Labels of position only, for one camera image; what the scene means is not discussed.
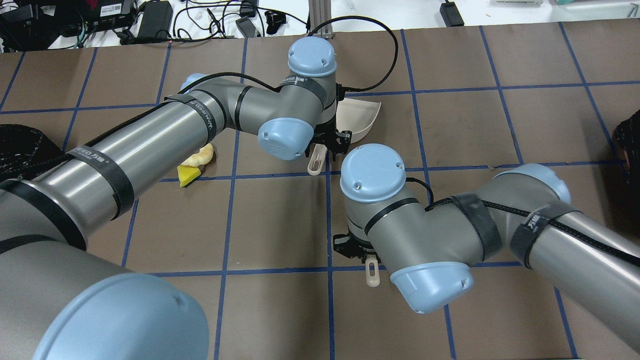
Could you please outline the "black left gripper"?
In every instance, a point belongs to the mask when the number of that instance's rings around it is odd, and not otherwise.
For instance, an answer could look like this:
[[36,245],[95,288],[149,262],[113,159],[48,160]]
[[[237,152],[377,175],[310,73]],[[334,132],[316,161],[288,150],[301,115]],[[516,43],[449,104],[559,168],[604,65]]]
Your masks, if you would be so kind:
[[311,145],[323,145],[331,153],[331,161],[337,160],[337,155],[346,155],[352,143],[353,132],[350,130],[340,131],[337,129],[325,132],[314,132],[311,141],[305,150],[305,157],[309,158],[311,153]]

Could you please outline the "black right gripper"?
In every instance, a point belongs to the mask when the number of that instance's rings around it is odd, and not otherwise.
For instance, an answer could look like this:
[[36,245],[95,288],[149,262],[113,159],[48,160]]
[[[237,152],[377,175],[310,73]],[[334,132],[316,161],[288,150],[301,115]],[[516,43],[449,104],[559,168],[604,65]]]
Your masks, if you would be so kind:
[[369,241],[363,240],[353,233],[334,234],[333,250],[347,259],[359,259],[362,264],[365,264],[368,256],[372,256],[377,261],[377,264],[382,263],[374,246]]

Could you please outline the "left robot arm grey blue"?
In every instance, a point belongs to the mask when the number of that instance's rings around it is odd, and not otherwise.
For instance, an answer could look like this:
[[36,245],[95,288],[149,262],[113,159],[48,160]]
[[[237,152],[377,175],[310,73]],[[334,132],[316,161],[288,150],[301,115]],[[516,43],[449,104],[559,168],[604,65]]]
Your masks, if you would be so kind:
[[87,253],[87,241],[226,129],[256,135],[285,161],[323,131],[338,136],[332,44],[300,38],[286,59],[291,73],[276,89],[190,76],[178,94],[52,170],[1,183],[3,360],[207,358],[210,326],[193,297]]

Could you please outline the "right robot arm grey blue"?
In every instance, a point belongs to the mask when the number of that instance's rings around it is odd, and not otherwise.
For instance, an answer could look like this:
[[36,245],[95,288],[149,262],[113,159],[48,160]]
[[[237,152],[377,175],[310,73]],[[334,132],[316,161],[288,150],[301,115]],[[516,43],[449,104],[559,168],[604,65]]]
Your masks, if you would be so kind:
[[466,294],[471,267],[509,249],[639,350],[639,246],[571,204],[549,167],[524,164],[482,187],[423,206],[389,146],[357,146],[342,162],[346,258],[375,256],[409,307],[430,313]]

